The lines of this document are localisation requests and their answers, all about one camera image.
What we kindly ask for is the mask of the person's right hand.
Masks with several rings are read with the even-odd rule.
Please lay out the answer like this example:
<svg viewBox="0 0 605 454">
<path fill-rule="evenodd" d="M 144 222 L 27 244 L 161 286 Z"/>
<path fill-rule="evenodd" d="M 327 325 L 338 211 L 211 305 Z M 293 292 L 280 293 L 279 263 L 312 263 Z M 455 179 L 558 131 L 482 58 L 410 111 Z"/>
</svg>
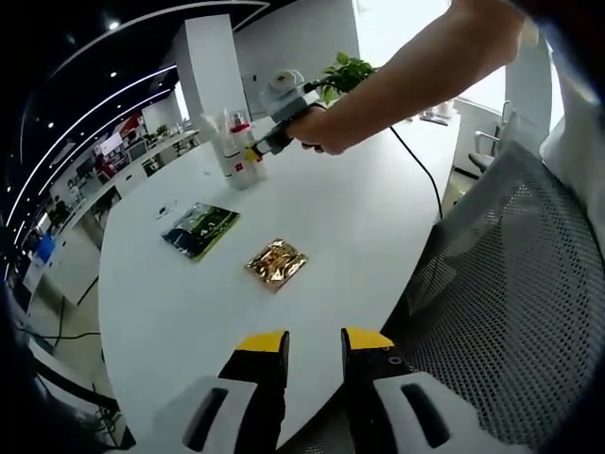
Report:
<svg viewBox="0 0 605 454">
<path fill-rule="evenodd" d="M 312 106 L 289 124 L 286 134 L 305 148 L 339 155 L 368 138 L 359 119 L 358 115 L 347 111 L 344 101 L 328 108 Z"/>
</svg>

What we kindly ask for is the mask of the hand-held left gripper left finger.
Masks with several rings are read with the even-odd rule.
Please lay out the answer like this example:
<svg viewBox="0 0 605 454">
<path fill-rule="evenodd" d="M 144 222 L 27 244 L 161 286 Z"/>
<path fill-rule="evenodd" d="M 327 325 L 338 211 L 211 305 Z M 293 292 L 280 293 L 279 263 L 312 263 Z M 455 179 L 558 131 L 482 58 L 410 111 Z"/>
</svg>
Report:
<svg viewBox="0 0 605 454">
<path fill-rule="evenodd" d="M 204 376 L 169 405 L 175 452 L 274 452 L 285 418 L 289 332 L 251 335 L 217 376 Z"/>
</svg>

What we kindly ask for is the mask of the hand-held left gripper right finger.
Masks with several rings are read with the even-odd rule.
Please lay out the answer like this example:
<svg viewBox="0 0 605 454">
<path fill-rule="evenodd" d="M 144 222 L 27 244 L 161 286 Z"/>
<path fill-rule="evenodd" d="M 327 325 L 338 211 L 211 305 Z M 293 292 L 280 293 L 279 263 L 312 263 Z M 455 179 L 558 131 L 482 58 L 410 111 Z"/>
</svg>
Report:
<svg viewBox="0 0 605 454">
<path fill-rule="evenodd" d="M 341 330 L 343 388 L 358 452 L 478 452 L 476 411 L 401 348 L 365 328 Z"/>
</svg>

